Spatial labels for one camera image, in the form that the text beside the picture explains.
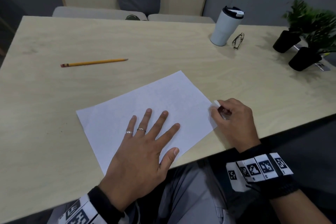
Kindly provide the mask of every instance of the yellow pencil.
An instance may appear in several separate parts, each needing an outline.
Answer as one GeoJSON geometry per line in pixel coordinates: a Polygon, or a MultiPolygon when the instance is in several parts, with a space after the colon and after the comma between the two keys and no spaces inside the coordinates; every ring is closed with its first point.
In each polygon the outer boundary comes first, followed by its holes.
{"type": "Polygon", "coordinates": [[[98,61],[78,62],[78,63],[70,63],[70,64],[61,64],[61,67],[84,66],[84,65],[119,62],[119,61],[126,61],[126,60],[128,59],[107,59],[107,60],[98,60],[98,61]]]}

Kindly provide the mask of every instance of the pencil eraser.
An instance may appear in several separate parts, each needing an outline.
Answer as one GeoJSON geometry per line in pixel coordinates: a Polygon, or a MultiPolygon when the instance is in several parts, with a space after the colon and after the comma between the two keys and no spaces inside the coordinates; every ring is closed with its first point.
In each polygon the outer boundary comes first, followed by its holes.
{"type": "Polygon", "coordinates": [[[217,106],[217,108],[221,107],[221,104],[217,100],[214,100],[213,103],[217,106]]]}

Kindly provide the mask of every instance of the sheet of paper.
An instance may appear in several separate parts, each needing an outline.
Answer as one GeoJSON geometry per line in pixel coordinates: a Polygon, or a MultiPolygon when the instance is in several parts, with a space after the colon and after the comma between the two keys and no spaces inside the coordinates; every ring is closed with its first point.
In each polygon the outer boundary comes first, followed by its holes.
{"type": "Polygon", "coordinates": [[[178,71],[104,103],[78,110],[77,115],[105,174],[133,115],[137,116],[136,131],[146,109],[152,108],[149,131],[160,114],[167,110],[169,116],[157,138],[173,124],[181,124],[179,131],[162,150],[161,161],[172,147],[180,149],[178,159],[216,127],[210,116],[210,106],[211,102],[202,92],[182,71],[178,71]]]}

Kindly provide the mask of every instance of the chair seat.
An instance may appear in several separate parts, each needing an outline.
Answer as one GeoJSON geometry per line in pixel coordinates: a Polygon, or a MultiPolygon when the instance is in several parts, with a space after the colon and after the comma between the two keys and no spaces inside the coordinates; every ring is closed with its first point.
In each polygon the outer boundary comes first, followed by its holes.
{"type": "Polygon", "coordinates": [[[147,17],[141,12],[98,9],[98,8],[81,8],[70,6],[56,7],[53,17],[63,18],[87,18],[87,19],[108,19],[108,20],[141,20],[147,21],[147,17]]]}
{"type": "Polygon", "coordinates": [[[174,15],[174,14],[151,14],[149,21],[170,21],[170,22],[194,22],[194,23],[215,23],[210,17],[174,15]]]}

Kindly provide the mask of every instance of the wooden table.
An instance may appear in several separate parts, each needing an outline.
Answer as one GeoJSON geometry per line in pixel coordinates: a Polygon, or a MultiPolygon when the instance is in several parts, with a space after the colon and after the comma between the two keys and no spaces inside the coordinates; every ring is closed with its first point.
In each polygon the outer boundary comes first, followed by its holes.
{"type": "MultiPolygon", "coordinates": [[[[288,66],[284,27],[241,25],[241,48],[214,24],[24,17],[0,69],[0,223],[79,198],[103,178],[75,111],[183,73],[209,100],[250,106],[260,137],[336,113],[336,69],[288,66]],[[61,68],[62,63],[129,58],[61,68]]],[[[216,129],[174,166],[230,148],[216,129]]]]}

